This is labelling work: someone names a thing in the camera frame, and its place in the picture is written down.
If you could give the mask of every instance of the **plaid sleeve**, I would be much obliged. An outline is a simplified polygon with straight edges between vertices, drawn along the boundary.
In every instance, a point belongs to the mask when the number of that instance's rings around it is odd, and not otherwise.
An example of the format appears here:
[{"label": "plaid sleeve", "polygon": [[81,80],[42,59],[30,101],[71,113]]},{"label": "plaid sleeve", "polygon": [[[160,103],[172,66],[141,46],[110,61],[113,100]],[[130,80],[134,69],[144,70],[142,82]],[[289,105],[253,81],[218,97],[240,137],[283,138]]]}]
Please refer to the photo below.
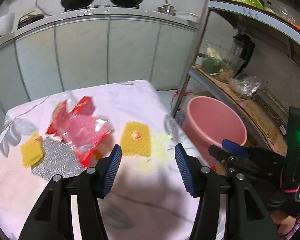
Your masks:
[{"label": "plaid sleeve", "polygon": [[297,231],[299,226],[300,226],[300,214],[297,217],[297,220],[296,220],[296,223],[294,224],[293,229],[291,229],[291,231],[289,233],[287,233],[286,235],[281,236],[280,240],[289,240],[293,236],[293,234]]}]

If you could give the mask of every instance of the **tablecloth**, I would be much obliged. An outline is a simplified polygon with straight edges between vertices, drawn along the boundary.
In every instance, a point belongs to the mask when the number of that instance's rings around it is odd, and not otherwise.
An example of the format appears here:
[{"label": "tablecloth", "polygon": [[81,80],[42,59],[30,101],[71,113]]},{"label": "tablecloth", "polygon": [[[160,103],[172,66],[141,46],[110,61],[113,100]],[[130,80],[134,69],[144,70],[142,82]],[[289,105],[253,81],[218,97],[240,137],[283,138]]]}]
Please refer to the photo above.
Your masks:
[{"label": "tablecloth", "polygon": [[[161,156],[123,157],[113,188],[99,201],[109,240],[185,240],[189,237],[199,199],[186,192],[174,159],[174,146],[182,143],[189,155],[207,163],[160,102],[154,87],[144,80],[108,84],[72,91],[80,100],[93,98],[98,114],[109,117],[114,143],[119,143],[125,123],[150,127],[152,140],[171,134]],[[0,136],[0,227],[10,239],[18,239],[22,227],[48,181],[22,166],[20,145],[50,124],[59,95],[16,106],[6,114]],[[76,209],[75,198],[72,208]],[[223,210],[219,220],[224,220]],[[80,239],[78,221],[74,235]]]}]

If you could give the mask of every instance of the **floor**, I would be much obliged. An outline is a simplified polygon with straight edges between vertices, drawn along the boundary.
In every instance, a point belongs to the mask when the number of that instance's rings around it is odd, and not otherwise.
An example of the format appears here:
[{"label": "floor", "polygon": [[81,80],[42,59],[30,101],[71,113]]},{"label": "floor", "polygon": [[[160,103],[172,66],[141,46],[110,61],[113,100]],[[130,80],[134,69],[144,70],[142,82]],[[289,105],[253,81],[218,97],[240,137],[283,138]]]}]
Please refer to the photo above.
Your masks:
[{"label": "floor", "polygon": [[171,101],[173,93],[174,93],[174,90],[158,91],[158,96],[160,98],[160,101],[165,106],[165,108],[167,109],[168,112],[171,111],[170,101]]}]

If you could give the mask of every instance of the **pink trash bin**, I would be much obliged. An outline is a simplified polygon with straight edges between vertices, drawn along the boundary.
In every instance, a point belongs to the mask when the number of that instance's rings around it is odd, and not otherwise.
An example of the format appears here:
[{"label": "pink trash bin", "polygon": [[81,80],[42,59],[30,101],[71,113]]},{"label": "pink trash bin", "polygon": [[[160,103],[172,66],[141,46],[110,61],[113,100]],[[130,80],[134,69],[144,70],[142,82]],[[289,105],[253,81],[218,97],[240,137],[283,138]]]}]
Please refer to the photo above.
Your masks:
[{"label": "pink trash bin", "polygon": [[217,160],[210,156],[209,146],[222,148],[224,139],[241,146],[247,141],[246,127],[236,112],[210,97],[195,97],[189,101],[182,129],[211,166]]}]

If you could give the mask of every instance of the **silver bolt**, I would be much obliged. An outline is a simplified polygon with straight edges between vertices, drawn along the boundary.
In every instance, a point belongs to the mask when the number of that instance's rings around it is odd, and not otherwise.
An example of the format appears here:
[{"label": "silver bolt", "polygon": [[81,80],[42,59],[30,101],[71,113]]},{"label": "silver bolt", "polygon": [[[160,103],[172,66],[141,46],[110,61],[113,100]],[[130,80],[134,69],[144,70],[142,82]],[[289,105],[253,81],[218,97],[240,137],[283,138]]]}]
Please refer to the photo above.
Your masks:
[{"label": "silver bolt", "polygon": [[61,180],[61,176],[59,174],[57,174],[57,175],[54,175],[52,179],[53,179],[53,181],[57,182],[57,181]]},{"label": "silver bolt", "polygon": [[90,168],[87,168],[87,173],[88,174],[92,174],[96,171],[96,169],[94,167],[90,167]]},{"label": "silver bolt", "polygon": [[210,168],[207,167],[207,166],[204,166],[204,167],[201,168],[201,171],[202,171],[203,173],[209,173],[209,172],[210,172]]},{"label": "silver bolt", "polygon": [[238,173],[236,177],[238,180],[244,180],[244,175],[242,173]]}]

